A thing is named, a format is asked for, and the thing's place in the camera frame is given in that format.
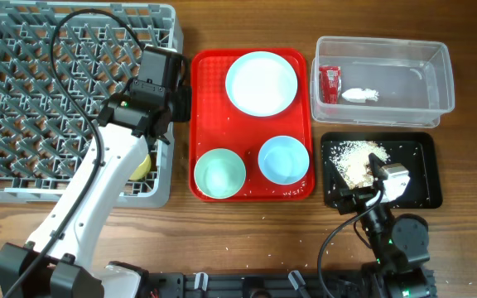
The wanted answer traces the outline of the food scraps and rice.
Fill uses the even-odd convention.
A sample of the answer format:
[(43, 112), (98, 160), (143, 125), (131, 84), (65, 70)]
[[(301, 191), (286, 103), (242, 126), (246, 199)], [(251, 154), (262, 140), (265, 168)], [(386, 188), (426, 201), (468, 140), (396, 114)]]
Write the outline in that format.
[(330, 149), (330, 161), (350, 189), (368, 187), (374, 181), (370, 154), (382, 162), (390, 160), (386, 149), (376, 142), (343, 141)]

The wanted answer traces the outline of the white napkin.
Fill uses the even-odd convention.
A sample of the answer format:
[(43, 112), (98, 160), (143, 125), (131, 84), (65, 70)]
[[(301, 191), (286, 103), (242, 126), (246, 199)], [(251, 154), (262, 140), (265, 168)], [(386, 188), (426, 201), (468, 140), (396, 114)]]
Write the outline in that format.
[(367, 101), (378, 101), (379, 92), (374, 89), (352, 88), (341, 94), (342, 98), (351, 103), (366, 103)]

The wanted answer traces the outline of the green bowl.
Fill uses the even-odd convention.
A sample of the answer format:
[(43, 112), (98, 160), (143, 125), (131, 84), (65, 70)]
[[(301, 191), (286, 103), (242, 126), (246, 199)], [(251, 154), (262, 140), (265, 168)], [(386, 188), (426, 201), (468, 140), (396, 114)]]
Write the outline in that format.
[(228, 199), (236, 195), (242, 189), (246, 175), (243, 160), (229, 149), (207, 151), (195, 163), (195, 185), (211, 199)]

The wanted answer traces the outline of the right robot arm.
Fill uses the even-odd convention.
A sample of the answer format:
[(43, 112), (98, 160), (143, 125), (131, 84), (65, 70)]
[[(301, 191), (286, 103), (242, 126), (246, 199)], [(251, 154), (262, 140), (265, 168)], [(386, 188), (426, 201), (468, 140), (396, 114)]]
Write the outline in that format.
[(415, 214), (395, 217), (388, 206), (405, 192), (410, 182), (407, 168), (400, 163), (387, 165), (371, 153), (373, 184), (350, 189), (334, 163), (329, 161), (327, 165), (339, 191), (336, 199), (339, 213), (354, 216), (335, 228), (320, 247), (317, 274), (325, 295), (334, 295), (322, 271), (326, 247), (345, 227), (361, 223), (366, 235), (361, 240), (375, 256), (374, 262), (361, 267), (363, 286), (369, 297), (436, 297), (433, 271), (424, 268), (430, 260), (427, 221)]

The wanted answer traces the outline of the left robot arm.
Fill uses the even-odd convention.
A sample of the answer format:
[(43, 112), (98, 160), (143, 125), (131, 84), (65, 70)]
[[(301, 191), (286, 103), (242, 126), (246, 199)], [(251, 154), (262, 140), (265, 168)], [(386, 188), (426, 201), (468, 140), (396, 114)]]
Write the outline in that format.
[(172, 122), (190, 120), (189, 61), (148, 46), (138, 75), (105, 100), (93, 144), (65, 193), (44, 222), (18, 247), (0, 251), (0, 287), (6, 297), (147, 297), (148, 271), (110, 262), (92, 272), (107, 217), (131, 176)]

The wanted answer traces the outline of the light blue plate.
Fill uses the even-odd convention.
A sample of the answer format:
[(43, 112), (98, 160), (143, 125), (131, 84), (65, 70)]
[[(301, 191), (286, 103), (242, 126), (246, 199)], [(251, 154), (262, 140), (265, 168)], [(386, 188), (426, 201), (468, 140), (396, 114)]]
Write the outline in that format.
[(254, 117), (277, 115), (293, 103), (298, 78), (291, 64), (268, 51), (240, 56), (227, 71), (224, 81), (231, 104)]

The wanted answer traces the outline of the yellow plastic cup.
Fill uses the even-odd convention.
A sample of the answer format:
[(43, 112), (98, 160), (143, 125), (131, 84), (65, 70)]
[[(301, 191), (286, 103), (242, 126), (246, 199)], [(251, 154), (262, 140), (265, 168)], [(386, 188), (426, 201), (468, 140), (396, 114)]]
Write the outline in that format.
[(146, 155), (143, 162), (130, 175), (129, 180), (141, 180), (145, 178), (152, 167), (152, 159), (149, 154)]

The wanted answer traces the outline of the red ketchup sachet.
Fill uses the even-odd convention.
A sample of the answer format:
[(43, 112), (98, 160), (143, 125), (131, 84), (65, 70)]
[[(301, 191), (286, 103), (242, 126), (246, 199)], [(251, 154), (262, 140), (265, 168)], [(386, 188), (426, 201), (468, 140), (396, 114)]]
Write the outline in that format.
[(322, 65), (319, 67), (321, 102), (337, 104), (341, 91), (341, 68), (339, 66)]

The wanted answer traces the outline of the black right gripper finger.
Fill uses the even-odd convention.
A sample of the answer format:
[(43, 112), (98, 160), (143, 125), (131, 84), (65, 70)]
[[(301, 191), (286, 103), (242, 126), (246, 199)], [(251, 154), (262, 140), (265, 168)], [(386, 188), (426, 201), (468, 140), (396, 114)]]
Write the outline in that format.
[(374, 153), (369, 154), (369, 168), (373, 176), (373, 184), (376, 186), (383, 186), (384, 173), (382, 167), (384, 162), (380, 160)]
[(329, 174), (329, 191), (334, 193), (337, 190), (339, 195), (348, 195), (350, 189), (331, 160), (327, 161), (327, 173)]

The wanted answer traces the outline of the blue bowl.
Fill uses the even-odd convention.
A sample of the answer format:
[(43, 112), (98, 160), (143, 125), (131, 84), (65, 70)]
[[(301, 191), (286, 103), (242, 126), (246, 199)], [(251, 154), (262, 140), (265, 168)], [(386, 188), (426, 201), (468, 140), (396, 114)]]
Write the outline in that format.
[(291, 185), (309, 170), (310, 156), (306, 147), (294, 137), (268, 139), (258, 153), (258, 167), (263, 176), (277, 185)]

